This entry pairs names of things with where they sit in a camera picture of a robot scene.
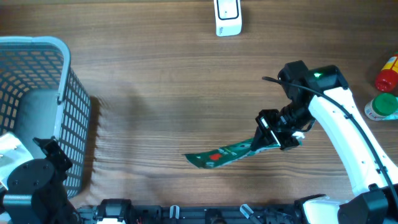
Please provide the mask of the green 3M gloves package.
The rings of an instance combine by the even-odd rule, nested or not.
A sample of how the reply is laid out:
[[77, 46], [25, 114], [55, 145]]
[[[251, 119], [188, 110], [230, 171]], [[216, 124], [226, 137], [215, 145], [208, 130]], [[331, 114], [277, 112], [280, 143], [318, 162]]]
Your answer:
[[244, 159], [245, 157], [254, 156], [262, 151], [280, 147], [279, 144], [273, 142], [272, 144], [252, 150], [252, 142], [253, 139], [247, 139], [212, 151], [184, 154], [184, 156], [189, 163], [199, 169], [214, 169]]

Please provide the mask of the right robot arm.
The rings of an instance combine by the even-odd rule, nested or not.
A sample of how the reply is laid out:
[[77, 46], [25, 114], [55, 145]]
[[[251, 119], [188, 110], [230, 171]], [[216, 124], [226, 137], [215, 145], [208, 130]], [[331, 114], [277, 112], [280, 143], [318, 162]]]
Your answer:
[[256, 118], [253, 151], [276, 144], [299, 145], [297, 135], [318, 121], [349, 177], [354, 197], [338, 202], [326, 195], [295, 201], [297, 223], [397, 223], [397, 166], [362, 119], [348, 82], [334, 65], [310, 70], [303, 61], [287, 63], [276, 79], [291, 100], [281, 110]]

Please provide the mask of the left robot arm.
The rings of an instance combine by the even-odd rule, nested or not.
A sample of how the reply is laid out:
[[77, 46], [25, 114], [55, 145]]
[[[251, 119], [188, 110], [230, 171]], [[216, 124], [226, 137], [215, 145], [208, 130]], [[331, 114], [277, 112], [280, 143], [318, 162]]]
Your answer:
[[9, 223], [81, 223], [63, 185], [71, 160], [54, 139], [33, 142], [43, 159], [34, 159], [14, 134], [1, 136], [1, 213]]

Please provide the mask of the green lid jar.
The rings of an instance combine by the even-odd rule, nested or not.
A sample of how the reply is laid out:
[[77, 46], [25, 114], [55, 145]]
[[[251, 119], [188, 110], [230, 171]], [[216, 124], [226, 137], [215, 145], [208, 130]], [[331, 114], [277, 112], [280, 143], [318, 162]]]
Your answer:
[[397, 97], [382, 93], [366, 104], [364, 113], [373, 121], [397, 120]]

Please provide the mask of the yellow red sauce bottle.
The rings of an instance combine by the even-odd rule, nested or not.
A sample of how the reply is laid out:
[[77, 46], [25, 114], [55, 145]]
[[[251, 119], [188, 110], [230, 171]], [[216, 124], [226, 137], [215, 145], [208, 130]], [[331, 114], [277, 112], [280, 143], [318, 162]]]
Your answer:
[[374, 84], [381, 92], [391, 92], [397, 86], [397, 52], [383, 66]]

